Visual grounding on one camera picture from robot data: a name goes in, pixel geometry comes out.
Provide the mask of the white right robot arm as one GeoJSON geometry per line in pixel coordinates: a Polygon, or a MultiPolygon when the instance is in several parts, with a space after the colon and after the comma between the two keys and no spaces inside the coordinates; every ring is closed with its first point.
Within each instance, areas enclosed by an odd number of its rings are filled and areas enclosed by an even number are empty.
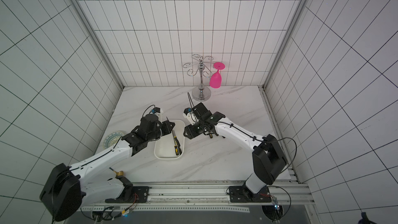
{"type": "Polygon", "coordinates": [[[227,195],[231,203],[274,201],[268,187],[288,167],[288,159],[275,136],[261,136],[250,132],[224,114],[212,113],[203,103],[186,108],[183,115],[190,121],[184,128],[184,137],[191,140],[201,134],[221,136],[251,152],[254,172],[242,186],[228,187],[227,195]]]}

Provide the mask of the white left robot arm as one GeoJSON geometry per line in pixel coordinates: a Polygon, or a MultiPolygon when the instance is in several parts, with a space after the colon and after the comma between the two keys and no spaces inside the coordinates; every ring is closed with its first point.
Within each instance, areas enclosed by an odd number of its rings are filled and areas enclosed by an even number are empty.
{"type": "Polygon", "coordinates": [[[53,221],[66,220],[81,207],[99,201],[146,202],[144,192],[148,188],[133,186],[120,172],[110,179],[97,177],[145,149],[149,142],[171,134],[174,127],[175,123],[169,120],[160,122],[157,115],[148,114],[141,118],[140,125],[111,147],[73,165],[61,163],[54,167],[39,195],[53,221]]]}

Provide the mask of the white plastic storage box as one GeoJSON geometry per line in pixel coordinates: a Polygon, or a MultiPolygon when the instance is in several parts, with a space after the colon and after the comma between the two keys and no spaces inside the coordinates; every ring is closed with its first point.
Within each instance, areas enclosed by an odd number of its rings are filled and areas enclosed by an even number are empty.
{"type": "MultiPolygon", "coordinates": [[[[185,137],[183,135],[185,123],[182,120],[171,120],[175,123],[174,131],[179,140],[182,155],[184,152],[185,137]]],[[[174,140],[172,134],[161,137],[155,142],[154,156],[159,160],[176,160],[182,157],[177,156],[174,148],[174,140]]]]}

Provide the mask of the chrome glass hanger stand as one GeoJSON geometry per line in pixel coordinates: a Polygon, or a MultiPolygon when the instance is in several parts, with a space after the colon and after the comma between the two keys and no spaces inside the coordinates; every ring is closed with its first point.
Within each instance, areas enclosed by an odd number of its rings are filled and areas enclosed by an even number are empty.
{"type": "Polygon", "coordinates": [[[199,74],[200,83],[192,90],[192,97],[199,102],[204,102],[210,99],[211,91],[208,86],[205,85],[204,79],[210,79],[212,76],[211,69],[209,65],[213,64],[213,57],[206,56],[203,57],[198,54],[192,55],[192,62],[185,63],[183,68],[187,68],[187,75],[190,77],[195,77],[199,74]]]}

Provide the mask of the patterned round plate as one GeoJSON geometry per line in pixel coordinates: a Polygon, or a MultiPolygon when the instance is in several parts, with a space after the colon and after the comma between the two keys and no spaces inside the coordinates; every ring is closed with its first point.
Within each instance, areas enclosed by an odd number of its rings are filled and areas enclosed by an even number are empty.
{"type": "Polygon", "coordinates": [[[124,135],[125,133],[123,131],[115,131],[110,133],[103,139],[103,148],[108,149],[114,147],[124,135]]]}

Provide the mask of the pink plastic wine glass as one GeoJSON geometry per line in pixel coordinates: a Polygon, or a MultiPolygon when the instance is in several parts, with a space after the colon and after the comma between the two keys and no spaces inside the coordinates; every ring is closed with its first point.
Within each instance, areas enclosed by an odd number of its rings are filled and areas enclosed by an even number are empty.
{"type": "Polygon", "coordinates": [[[222,76],[221,71],[225,69],[225,65],[222,62],[216,62],[214,64],[214,69],[216,72],[211,76],[209,85],[214,89],[218,89],[221,87],[222,84],[222,76]]]}

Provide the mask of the aluminium mounting rail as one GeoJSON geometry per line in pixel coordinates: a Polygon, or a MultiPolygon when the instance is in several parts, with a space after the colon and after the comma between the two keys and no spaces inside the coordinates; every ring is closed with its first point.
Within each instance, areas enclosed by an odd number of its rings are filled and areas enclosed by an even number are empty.
{"type": "Polygon", "coordinates": [[[241,181],[210,183],[144,183],[145,191],[136,202],[106,203],[100,201],[84,207],[78,212],[86,214],[101,212],[120,213],[133,211],[233,211],[247,213],[251,206],[282,206],[284,211],[296,205],[313,205],[313,196],[306,184],[282,181],[268,186],[258,200],[246,202],[231,186],[239,187],[241,181]]]}

